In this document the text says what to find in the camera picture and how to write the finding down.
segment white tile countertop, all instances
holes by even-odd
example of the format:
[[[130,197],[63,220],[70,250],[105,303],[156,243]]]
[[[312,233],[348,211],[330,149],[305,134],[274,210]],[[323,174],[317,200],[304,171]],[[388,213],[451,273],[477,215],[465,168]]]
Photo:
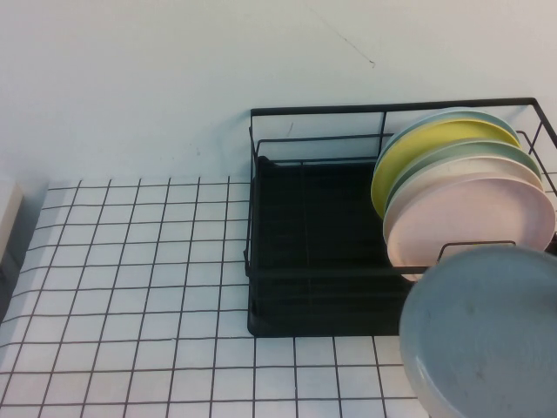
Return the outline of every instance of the white tile countertop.
[[[0,418],[426,418],[398,337],[253,338],[249,183],[52,185],[0,326]]]

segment mint green plate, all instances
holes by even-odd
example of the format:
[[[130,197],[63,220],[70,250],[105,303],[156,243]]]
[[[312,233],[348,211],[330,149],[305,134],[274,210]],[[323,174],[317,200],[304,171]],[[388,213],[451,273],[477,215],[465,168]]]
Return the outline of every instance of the mint green plate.
[[[410,163],[394,180],[393,188],[388,194],[386,200],[386,207],[388,208],[389,203],[391,203],[391,199],[394,196],[394,193],[400,189],[404,183],[412,177],[412,175],[419,170],[433,164],[437,161],[440,161],[445,158],[451,157],[466,157],[475,154],[486,154],[492,153],[495,155],[499,155],[501,157],[507,157],[517,163],[520,163],[527,168],[529,168],[532,172],[541,179],[541,173],[538,166],[534,163],[534,161],[523,152],[521,149],[498,141],[496,139],[489,139],[489,138],[467,138],[461,139],[459,141],[454,141],[450,145],[442,145],[439,148],[435,148],[434,150],[427,152],[418,158],[416,158],[412,163]]]

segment black dish rack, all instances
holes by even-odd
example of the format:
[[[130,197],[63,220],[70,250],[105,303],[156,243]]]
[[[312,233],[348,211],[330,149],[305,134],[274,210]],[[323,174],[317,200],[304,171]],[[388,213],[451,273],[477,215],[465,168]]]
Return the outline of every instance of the black dish rack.
[[[393,135],[386,131],[387,118],[455,106],[529,111],[536,123],[534,135],[530,139],[525,131],[518,133],[543,172],[547,192],[557,196],[553,172],[546,170],[539,155],[547,153],[548,144],[557,150],[557,135],[534,98],[252,110],[252,186],[244,255],[250,283],[248,329],[253,335],[398,334],[400,313],[413,285],[401,274],[423,273],[429,266],[391,266],[382,220],[370,198],[373,168],[384,140]],[[292,122],[286,138],[254,139],[257,118],[346,114],[376,118],[377,131],[289,138]],[[343,148],[343,142],[354,140],[370,141],[372,152],[323,155],[329,141]],[[264,153],[266,146],[284,151],[292,145],[303,145],[305,153],[313,146],[319,157],[296,155],[296,150],[286,158]],[[557,162],[557,152],[553,158]],[[461,244],[479,243],[446,247]],[[556,247],[554,237],[547,250],[555,253]]]

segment white wall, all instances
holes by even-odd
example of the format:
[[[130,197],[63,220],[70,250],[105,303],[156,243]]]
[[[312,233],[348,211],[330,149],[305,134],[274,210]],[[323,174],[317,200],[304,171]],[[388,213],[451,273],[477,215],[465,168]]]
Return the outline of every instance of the white wall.
[[[535,96],[557,124],[556,9],[3,0],[0,170],[32,229],[51,179],[242,172],[252,107]]]

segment light blue plate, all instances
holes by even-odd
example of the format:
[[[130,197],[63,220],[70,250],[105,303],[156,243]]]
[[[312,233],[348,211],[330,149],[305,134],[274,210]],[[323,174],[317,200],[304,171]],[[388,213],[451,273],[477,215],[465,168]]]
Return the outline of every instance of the light blue plate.
[[[430,115],[426,118],[423,118],[423,119],[419,120],[418,122],[408,126],[403,131],[400,131],[399,133],[396,133],[396,134],[392,135],[388,139],[388,141],[385,143],[385,146],[383,147],[381,152],[379,153],[379,156],[377,157],[377,162],[375,163],[375,168],[377,168],[377,166],[379,165],[380,160],[383,158],[383,156],[389,150],[389,148],[391,148],[396,141],[398,141],[400,138],[404,137],[408,132],[413,131],[414,129],[416,129],[416,128],[422,126],[422,125],[430,124],[430,123],[438,121],[438,120],[459,119],[459,118],[463,118],[463,119],[476,118],[476,119],[479,119],[479,120],[484,120],[486,122],[489,122],[491,124],[494,124],[494,125],[497,125],[497,126],[503,128],[504,130],[511,133],[511,135],[513,135],[516,138],[517,141],[519,141],[519,136],[516,133],[516,131],[513,129],[513,127],[511,125],[509,125],[503,119],[497,118],[494,115],[491,115],[491,114],[486,113],[484,111],[477,111],[475,109],[471,109],[471,108],[468,108],[468,107],[452,107],[452,108],[449,108],[449,109],[443,109],[443,110],[440,110],[440,111],[436,111],[433,115]]]
[[[400,350],[433,417],[557,417],[557,259],[490,246],[441,261],[406,300]]]

